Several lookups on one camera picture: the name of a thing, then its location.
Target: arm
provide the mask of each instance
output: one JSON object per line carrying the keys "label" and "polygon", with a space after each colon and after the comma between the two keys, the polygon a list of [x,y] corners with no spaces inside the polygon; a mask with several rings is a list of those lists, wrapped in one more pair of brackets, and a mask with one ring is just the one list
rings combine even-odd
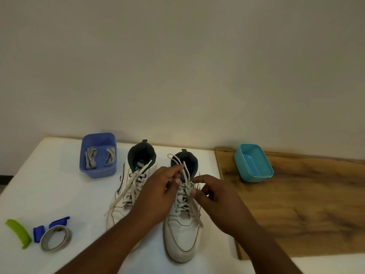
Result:
{"label": "arm", "polygon": [[302,274],[276,241],[256,222],[231,184],[210,175],[198,176],[193,182],[205,183],[202,190],[192,190],[191,195],[219,229],[240,243],[257,274]]}
{"label": "arm", "polygon": [[133,247],[169,212],[183,168],[159,168],[144,184],[129,214],[56,274],[117,273]]}

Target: left hand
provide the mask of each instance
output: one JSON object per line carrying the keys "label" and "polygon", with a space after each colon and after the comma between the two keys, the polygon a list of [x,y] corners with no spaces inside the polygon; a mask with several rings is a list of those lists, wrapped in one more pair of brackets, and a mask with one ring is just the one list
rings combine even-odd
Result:
{"label": "left hand", "polygon": [[173,167],[162,166],[156,170],[145,182],[129,214],[143,217],[144,223],[150,229],[164,220],[175,201],[181,183],[180,171],[184,167],[180,164]]}

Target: hand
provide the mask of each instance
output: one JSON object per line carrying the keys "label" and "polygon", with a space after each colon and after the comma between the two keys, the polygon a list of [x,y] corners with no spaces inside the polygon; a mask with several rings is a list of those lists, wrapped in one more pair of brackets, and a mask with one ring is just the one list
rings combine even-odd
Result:
{"label": "hand", "polygon": [[150,229],[164,220],[175,201],[184,167],[180,164],[156,170],[145,182],[129,214],[143,218],[144,225]]}
{"label": "hand", "polygon": [[237,238],[245,227],[258,225],[230,183],[210,175],[197,176],[192,181],[205,183],[201,190],[192,190],[191,196],[221,231]]}

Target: wooden board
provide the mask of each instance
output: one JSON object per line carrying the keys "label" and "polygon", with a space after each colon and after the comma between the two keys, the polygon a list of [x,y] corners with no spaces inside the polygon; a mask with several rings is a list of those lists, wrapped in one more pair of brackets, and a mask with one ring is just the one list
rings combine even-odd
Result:
{"label": "wooden board", "polygon": [[290,257],[365,252],[365,161],[265,152],[274,176],[246,183],[235,151],[216,148],[221,179]]}

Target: white sneaker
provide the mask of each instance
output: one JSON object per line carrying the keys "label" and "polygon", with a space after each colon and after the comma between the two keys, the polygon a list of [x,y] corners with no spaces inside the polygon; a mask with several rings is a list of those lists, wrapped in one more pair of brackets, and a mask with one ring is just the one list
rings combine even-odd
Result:
{"label": "white sneaker", "polygon": [[129,150],[120,177],[121,184],[114,193],[107,212],[107,230],[130,212],[144,183],[156,171],[156,168],[155,150],[146,139]]}
{"label": "white sneaker", "polygon": [[195,256],[203,227],[200,206],[190,197],[191,190],[198,187],[198,184],[191,182],[194,176],[200,175],[198,160],[186,149],[176,155],[169,154],[168,158],[171,159],[171,166],[185,164],[185,170],[182,171],[174,205],[164,221],[163,236],[170,258],[177,263],[186,263]]}

